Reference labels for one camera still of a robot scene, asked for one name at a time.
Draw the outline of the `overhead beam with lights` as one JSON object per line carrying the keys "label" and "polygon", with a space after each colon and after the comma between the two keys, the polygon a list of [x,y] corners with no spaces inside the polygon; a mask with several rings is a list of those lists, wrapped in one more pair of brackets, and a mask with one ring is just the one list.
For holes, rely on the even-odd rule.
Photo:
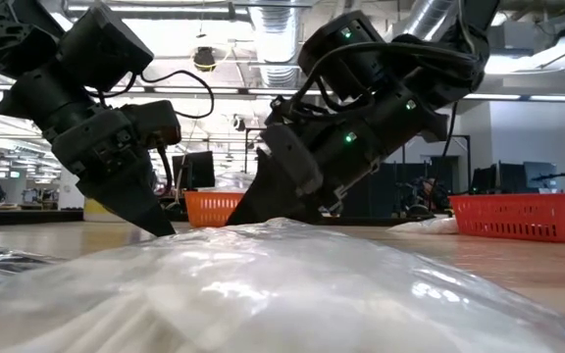
{"label": "overhead beam with lights", "polygon": [[[125,87],[119,87],[117,92],[105,93],[104,96],[121,97],[172,97],[172,98],[198,98],[209,97],[209,91],[201,86],[134,86],[125,93],[120,93]],[[262,97],[291,97],[294,89],[277,88],[234,88],[234,87],[212,87],[211,92],[219,99],[257,99]],[[503,93],[471,93],[463,97],[463,100],[471,101],[518,101],[518,102],[545,102],[565,103],[565,95],[561,94],[503,94]]]}

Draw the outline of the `black partition panel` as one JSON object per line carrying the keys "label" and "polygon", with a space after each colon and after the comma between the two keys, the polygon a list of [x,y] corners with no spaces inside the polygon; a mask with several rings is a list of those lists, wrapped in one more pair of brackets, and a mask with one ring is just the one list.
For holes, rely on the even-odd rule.
{"label": "black partition panel", "polygon": [[342,216],[346,218],[389,218],[396,197],[396,164],[381,164],[347,190]]}

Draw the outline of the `black desktop monitor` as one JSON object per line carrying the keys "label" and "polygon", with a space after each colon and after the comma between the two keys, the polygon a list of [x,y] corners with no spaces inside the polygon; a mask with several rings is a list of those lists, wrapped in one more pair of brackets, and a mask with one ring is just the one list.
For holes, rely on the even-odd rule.
{"label": "black desktop monitor", "polygon": [[212,151],[174,156],[172,162],[176,188],[193,190],[215,185]]}

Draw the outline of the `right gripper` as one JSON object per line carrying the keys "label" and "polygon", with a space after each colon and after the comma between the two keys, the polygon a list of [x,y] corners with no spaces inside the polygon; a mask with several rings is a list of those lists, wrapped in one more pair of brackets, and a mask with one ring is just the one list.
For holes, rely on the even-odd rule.
{"label": "right gripper", "polygon": [[[372,131],[337,130],[313,151],[323,183],[315,198],[331,216],[343,209],[347,190],[386,158],[384,143]],[[257,173],[232,211],[227,226],[263,223],[273,218],[314,224],[322,218],[315,204],[305,203],[295,184],[265,151],[257,150]]]}

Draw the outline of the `dark desktop monitor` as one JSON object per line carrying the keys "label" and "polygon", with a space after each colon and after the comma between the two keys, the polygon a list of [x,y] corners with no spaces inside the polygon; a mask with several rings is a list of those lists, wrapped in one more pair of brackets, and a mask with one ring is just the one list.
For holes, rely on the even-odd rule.
{"label": "dark desktop monitor", "polygon": [[547,162],[512,164],[498,162],[488,168],[475,169],[471,194],[530,194],[556,187],[557,168]]}

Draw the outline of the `white column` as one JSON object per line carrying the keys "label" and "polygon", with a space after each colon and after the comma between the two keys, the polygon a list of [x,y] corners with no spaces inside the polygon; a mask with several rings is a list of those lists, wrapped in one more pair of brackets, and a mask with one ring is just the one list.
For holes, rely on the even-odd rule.
{"label": "white column", "polygon": [[62,169],[59,181],[59,209],[82,209],[84,196],[77,188],[78,177]]}

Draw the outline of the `black ceiling device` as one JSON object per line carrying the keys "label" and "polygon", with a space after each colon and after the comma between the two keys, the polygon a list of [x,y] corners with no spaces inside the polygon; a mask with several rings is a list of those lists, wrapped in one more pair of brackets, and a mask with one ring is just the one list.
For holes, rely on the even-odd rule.
{"label": "black ceiling device", "polygon": [[216,67],[212,47],[198,47],[193,57],[193,66],[200,72],[212,72]]}

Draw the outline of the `yellow disinfecting wipes canister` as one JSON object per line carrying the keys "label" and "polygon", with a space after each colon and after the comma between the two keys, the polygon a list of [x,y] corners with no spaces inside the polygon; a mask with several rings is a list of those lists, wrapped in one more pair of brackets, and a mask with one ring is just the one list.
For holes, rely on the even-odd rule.
{"label": "yellow disinfecting wipes canister", "polygon": [[124,223],[125,220],[105,209],[93,199],[85,198],[83,204],[83,219],[95,223]]}

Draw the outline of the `silver ceiling duct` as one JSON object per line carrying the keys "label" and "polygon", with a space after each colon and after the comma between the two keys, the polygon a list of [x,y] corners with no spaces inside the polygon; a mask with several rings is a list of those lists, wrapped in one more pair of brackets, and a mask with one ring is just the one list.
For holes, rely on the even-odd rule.
{"label": "silver ceiling duct", "polygon": [[296,84],[296,69],[290,63],[296,55],[301,11],[296,0],[259,0],[249,14],[255,28],[256,55],[262,82],[283,88]]}

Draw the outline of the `orange plastic basket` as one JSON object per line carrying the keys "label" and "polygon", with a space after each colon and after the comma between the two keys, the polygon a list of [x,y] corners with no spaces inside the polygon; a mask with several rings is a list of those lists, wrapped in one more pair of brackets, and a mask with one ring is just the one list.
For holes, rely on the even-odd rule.
{"label": "orange plastic basket", "polygon": [[193,227],[223,227],[242,197],[242,192],[186,191],[188,221]]}

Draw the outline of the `black frame stand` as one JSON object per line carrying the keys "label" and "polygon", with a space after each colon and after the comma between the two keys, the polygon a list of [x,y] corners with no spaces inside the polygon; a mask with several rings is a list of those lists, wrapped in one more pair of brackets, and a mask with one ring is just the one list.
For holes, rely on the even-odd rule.
{"label": "black frame stand", "polygon": [[[265,130],[264,127],[247,127],[244,131],[244,153],[243,153],[243,172],[245,174],[248,173],[248,151],[250,149],[253,149],[254,146],[252,145],[258,138],[259,138],[259,133],[261,131]],[[259,133],[252,139],[249,139],[249,134],[252,131],[258,131]]]}
{"label": "black frame stand", "polygon": [[472,186],[472,141],[469,134],[455,134],[451,137],[448,152],[443,162],[440,161],[443,142],[428,144],[421,153],[435,169],[439,167],[439,182],[451,193],[468,193]]}

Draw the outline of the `bagged white cotton balls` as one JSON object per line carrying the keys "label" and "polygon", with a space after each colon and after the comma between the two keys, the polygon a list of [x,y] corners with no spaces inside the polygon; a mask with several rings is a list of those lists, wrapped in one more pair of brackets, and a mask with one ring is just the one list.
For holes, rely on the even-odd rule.
{"label": "bagged white cotton balls", "polygon": [[455,218],[434,218],[390,227],[388,231],[420,234],[457,234],[459,228]]}
{"label": "bagged white cotton balls", "polygon": [[10,276],[0,353],[565,353],[565,318],[443,262],[276,219]]}
{"label": "bagged white cotton balls", "polygon": [[245,192],[252,184],[255,175],[243,172],[226,172],[215,176],[214,191]]}

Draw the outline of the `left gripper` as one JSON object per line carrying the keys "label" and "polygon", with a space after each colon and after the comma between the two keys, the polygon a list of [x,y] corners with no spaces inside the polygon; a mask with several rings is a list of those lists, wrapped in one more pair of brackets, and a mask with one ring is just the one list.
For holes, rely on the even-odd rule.
{"label": "left gripper", "polygon": [[173,235],[152,189],[154,173],[140,131],[144,115],[141,105],[68,105],[50,115],[50,144],[84,196],[156,236]]}

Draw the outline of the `red plastic basket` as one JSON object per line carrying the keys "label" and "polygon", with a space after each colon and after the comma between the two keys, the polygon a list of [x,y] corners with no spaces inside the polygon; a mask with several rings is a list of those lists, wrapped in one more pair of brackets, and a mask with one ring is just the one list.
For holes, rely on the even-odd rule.
{"label": "red plastic basket", "polygon": [[449,200],[463,234],[565,243],[565,193],[462,195]]}

